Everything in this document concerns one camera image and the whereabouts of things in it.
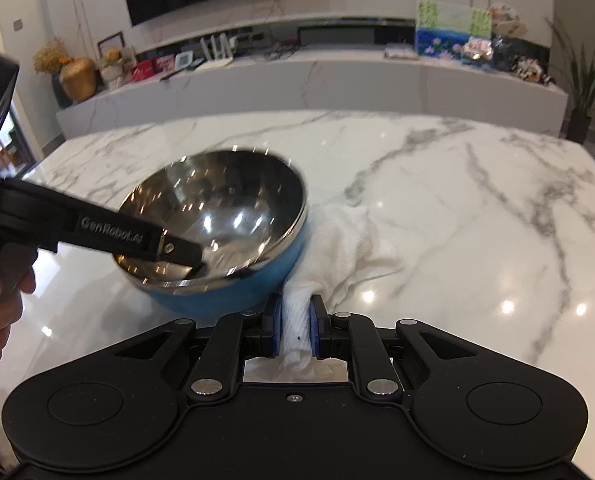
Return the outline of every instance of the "picture frame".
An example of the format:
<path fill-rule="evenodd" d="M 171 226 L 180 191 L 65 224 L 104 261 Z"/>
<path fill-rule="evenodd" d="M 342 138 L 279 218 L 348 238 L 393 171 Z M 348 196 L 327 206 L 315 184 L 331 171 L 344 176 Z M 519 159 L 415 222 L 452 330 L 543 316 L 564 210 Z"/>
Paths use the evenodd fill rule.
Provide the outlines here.
<path fill-rule="evenodd" d="M 98 51 L 100 52 L 100 59 L 103 59 L 106 53 L 112 48 L 122 50 L 125 46 L 126 42 L 124 41 L 124 33 L 121 30 L 113 34 L 112 36 L 98 41 Z"/>

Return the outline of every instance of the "white cloth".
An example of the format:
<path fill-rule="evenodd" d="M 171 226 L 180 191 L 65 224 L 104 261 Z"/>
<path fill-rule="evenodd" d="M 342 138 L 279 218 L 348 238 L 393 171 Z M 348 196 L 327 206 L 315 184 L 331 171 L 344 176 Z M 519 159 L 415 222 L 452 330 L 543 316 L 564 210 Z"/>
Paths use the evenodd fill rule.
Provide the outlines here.
<path fill-rule="evenodd" d="M 351 285 L 387 276 L 402 266 L 396 248 L 380 238 L 365 207 L 314 206 L 307 222 L 304 249 L 282 292 L 279 356 L 247 364 L 247 373 L 256 380 L 312 381 L 330 376 L 326 363 L 311 359 L 311 296 L 321 295 L 332 313 Z"/>

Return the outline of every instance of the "metal bowl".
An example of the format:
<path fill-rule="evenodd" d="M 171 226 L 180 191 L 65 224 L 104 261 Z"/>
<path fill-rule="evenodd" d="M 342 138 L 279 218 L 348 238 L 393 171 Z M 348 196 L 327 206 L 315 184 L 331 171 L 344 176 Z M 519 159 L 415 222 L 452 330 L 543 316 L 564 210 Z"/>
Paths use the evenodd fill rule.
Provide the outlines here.
<path fill-rule="evenodd" d="M 306 210 L 300 174 L 267 150 L 184 156 L 137 186 L 119 211 L 201 244 L 204 266 L 191 273 L 176 264 L 114 258 L 140 288 L 207 292 L 271 264 L 302 230 Z"/>

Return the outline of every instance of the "screw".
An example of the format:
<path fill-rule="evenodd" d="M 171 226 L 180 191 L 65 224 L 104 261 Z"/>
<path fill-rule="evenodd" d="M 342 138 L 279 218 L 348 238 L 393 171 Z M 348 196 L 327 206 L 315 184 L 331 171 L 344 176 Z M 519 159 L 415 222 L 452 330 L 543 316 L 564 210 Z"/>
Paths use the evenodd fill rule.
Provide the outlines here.
<path fill-rule="evenodd" d="M 391 395 L 398 389 L 398 384 L 390 379 L 373 379 L 367 384 L 367 390 L 375 395 Z"/>
<path fill-rule="evenodd" d="M 216 379 L 198 379 L 190 389 L 197 395 L 213 395 L 222 390 L 222 383 Z"/>

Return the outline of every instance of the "painting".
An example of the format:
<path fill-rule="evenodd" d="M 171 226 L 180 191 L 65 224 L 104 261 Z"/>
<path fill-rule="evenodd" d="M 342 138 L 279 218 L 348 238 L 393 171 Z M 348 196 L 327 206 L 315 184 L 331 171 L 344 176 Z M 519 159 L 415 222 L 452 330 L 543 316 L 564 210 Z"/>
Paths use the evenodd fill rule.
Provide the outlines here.
<path fill-rule="evenodd" d="M 488 10 L 418 0 L 415 51 L 420 56 L 460 59 L 468 39 L 472 36 L 490 39 L 491 27 Z"/>

